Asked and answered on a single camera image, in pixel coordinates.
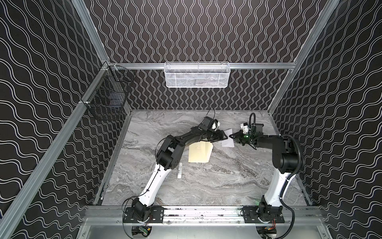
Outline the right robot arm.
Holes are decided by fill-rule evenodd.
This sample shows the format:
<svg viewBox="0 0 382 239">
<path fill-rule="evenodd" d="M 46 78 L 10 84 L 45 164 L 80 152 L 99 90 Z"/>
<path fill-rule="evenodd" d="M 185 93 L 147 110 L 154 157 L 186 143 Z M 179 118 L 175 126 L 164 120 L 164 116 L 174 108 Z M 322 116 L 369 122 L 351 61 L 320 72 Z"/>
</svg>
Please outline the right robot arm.
<svg viewBox="0 0 382 239">
<path fill-rule="evenodd" d="M 262 204 L 286 207 L 284 195 L 293 178 L 305 165 L 302 147 L 290 134 L 264 134 L 263 126 L 262 123 L 256 122 L 255 113 L 251 113 L 249 121 L 241 124 L 241 130 L 229 137 L 242 146 L 248 145 L 253 149 L 265 148 L 272 151 L 272 164 L 275 170 Z"/>
</svg>

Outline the white paper letter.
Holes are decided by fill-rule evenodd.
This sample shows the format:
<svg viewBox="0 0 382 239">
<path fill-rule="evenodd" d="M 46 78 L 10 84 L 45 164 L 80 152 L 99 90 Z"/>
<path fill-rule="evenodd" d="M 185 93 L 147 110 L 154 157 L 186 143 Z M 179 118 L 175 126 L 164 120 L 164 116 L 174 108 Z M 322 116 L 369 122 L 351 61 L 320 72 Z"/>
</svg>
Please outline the white paper letter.
<svg viewBox="0 0 382 239">
<path fill-rule="evenodd" d="M 227 139 L 225 139 L 221 142 L 222 147 L 234 148 L 234 140 L 230 137 L 230 135 L 233 134 L 233 130 L 230 128 L 230 129 L 225 130 L 224 133 L 227 136 Z"/>
</svg>

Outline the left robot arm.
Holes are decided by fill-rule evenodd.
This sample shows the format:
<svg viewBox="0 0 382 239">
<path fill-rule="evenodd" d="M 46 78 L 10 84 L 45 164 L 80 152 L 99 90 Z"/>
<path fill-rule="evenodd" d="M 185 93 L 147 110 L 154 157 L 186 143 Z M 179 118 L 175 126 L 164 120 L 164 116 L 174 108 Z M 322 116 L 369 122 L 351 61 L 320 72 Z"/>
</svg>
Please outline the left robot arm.
<svg viewBox="0 0 382 239">
<path fill-rule="evenodd" d="M 184 150 L 193 143 L 200 141 L 219 142 L 228 139 L 223 130 L 219 129 L 220 122 L 205 116 L 201 123 L 191 127 L 189 132 L 182 135 L 168 135 L 161 147 L 155 151 L 156 164 L 153 173 L 143 191 L 136 196 L 131 204 L 133 217 L 139 222 L 149 219 L 155 197 L 167 175 L 178 167 Z"/>
</svg>

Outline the cream envelope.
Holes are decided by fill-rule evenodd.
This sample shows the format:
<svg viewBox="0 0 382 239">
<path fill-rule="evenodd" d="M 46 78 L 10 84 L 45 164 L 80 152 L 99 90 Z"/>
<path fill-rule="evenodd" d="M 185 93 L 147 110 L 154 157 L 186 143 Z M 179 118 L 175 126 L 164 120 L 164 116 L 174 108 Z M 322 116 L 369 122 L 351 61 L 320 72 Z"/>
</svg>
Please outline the cream envelope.
<svg viewBox="0 0 382 239">
<path fill-rule="evenodd" d="M 208 163 L 213 144 L 207 141 L 195 142 L 189 146 L 189 163 Z"/>
</svg>

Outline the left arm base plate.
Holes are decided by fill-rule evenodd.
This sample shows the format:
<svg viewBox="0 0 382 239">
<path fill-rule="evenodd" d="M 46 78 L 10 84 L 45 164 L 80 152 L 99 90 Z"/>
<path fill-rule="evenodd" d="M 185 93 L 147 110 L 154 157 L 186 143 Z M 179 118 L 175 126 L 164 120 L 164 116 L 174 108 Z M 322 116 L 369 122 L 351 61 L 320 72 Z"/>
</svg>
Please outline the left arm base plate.
<svg viewBox="0 0 382 239">
<path fill-rule="evenodd" d="M 123 223 L 154 223 L 163 222 L 164 208 L 153 206 L 144 210 L 138 210 L 134 207 L 127 207 L 123 213 Z"/>
</svg>

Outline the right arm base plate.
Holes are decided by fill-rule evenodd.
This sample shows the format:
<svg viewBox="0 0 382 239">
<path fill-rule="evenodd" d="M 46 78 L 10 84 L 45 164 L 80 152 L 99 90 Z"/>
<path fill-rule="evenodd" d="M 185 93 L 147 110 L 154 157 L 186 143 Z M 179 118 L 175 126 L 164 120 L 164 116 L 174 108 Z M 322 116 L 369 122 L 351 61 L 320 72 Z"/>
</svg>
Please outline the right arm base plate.
<svg viewBox="0 0 382 239">
<path fill-rule="evenodd" d="M 259 206 L 245 206 L 241 209 L 240 215 L 246 224 L 283 224 L 285 222 L 282 206 L 260 208 Z"/>
</svg>

